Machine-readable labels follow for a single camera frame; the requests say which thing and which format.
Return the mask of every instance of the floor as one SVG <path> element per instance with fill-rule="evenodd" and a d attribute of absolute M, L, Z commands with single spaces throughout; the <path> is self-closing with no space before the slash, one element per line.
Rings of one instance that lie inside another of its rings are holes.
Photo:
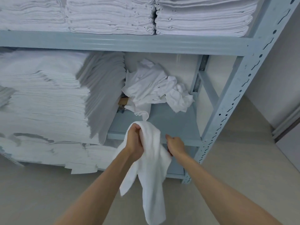
<path fill-rule="evenodd" d="M 300 173 L 273 143 L 269 124 L 248 99 L 239 103 L 203 166 L 284 225 L 300 221 Z M 1 224 L 52 224 L 99 174 L 71 175 L 39 164 L 20 168 L 0 158 Z M 167 178 L 163 190 L 163 225 L 218 224 L 193 184 Z M 104 224 L 147 224 L 138 180 L 124 197 L 117 194 Z"/>

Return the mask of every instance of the metal shelving unit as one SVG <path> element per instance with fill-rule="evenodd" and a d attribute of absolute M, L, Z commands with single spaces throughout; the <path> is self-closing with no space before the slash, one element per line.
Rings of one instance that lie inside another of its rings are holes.
<path fill-rule="evenodd" d="M 186 145 L 191 146 L 191 154 L 195 160 L 202 163 L 299 2 L 300 0 L 265 0 L 247 37 L 0 31 L 0 46 L 198 54 L 199 61 L 191 94 L 197 98 L 203 86 L 213 106 L 213 112 L 202 135 L 200 136 L 196 123 L 195 106 L 191 106 L 186 113 L 175 114 L 165 104 L 154 104 L 149 121 L 161 130 L 162 136 L 169 133 L 181 137 Z M 204 55 L 237 56 L 219 96 L 205 69 L 201 68 L 201 62 L 207 61 Z M 129 124 L 136 120 L 140 120 L 140 117 L 133 113 L 117 113 L 108 138 L 123 139 Z M 171 167 L 167 177 L 183 179 L 183 183 L 190 182 L 190 176 L 175 161 Z"/>

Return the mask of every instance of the white wall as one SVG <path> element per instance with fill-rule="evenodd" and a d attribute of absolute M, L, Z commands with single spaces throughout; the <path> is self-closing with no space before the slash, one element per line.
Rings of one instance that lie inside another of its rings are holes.
<path fill-rule="evenodd" d="M 300 6 L 297 7 L 246 95 L 276 128 L 300 102 Z"/>

